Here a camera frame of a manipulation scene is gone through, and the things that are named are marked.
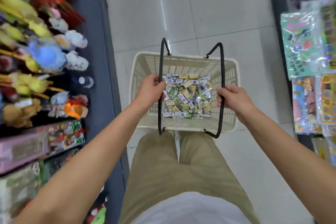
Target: floor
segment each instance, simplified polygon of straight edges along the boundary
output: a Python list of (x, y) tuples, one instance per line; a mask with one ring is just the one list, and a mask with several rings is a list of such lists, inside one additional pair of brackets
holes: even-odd
[[(204, 56), (217, 42), (238, 61), (241, 86), (255, 105), (294, 136), (292, 111), (270, 0), (107, 0), (121, 107), (128, 105), (134, 56), (160, 52), (163, 37), (173, 55)], [(219, 57), (219, 51), (213, 55)], [(127, 145), (129, 163), (147, 131)], [(313, 223), (312, 216), (239, 124), (216, 145), (250, 197), (261, 223)]]

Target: pile of erasers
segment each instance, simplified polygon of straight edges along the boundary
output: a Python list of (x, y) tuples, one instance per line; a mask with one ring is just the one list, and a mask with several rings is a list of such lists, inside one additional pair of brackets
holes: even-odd
[(211, 90), (210, 77), (198, 74), (167, 74), (163, 102), (163, 117), (179, 119), (203, 119), (210, 117)]

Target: brown plush toy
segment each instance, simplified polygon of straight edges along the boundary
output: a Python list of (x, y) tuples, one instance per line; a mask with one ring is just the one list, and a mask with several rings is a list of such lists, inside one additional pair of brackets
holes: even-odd
[(9, 127), (30, 128), (33, 126), (30, 117), (35, 116), (41, 109), (41, 101), (33, 98), (33, 104), (26, 107), (18, 107), (8, 104), (2, 109), (2, 119)]

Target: khaki pants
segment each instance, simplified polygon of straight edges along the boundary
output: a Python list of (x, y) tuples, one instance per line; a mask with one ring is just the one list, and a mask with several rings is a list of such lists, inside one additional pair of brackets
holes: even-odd
[(180, 162), (174, 137), (165, 131), (143, 136), (134, 154), (118, 224), (130, 224), (153, 205), (187, 191), (220, 197), (259, 224), (243, 187), (212, 137), (180, 132)]

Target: forearm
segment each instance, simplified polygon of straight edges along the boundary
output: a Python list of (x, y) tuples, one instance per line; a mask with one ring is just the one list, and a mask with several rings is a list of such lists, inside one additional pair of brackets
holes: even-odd
[(336, 218), (336, 171), (258, 109), (244, 124), (288, 185), (319, 223)]
[(48, 181), (16, 224), (82, 223), (145, 109), (129, 105)]

